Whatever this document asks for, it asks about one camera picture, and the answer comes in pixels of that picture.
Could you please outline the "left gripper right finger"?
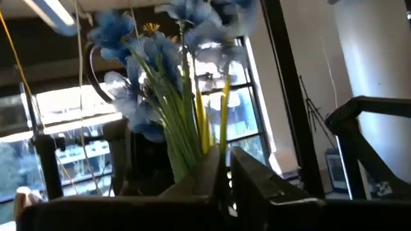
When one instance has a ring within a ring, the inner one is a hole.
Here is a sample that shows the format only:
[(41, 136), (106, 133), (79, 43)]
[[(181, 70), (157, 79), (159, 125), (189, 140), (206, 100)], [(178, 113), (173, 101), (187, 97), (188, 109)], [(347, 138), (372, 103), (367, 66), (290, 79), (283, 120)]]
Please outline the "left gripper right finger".
[(239, 147), (231, 173), (242, 230), (321, 230), (321, 201), (282, 179)]

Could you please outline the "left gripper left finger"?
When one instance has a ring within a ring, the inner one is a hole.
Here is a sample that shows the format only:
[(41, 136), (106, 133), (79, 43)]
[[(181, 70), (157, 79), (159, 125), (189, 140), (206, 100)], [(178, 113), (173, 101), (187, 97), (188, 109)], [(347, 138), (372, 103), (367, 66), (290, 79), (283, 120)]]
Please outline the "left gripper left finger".
[(167, 201), (159, 219), (162, 230), (211, 230), (225, 228), (220, 201), (222, 156), (213, 146), (188, 175), (165, 190)]

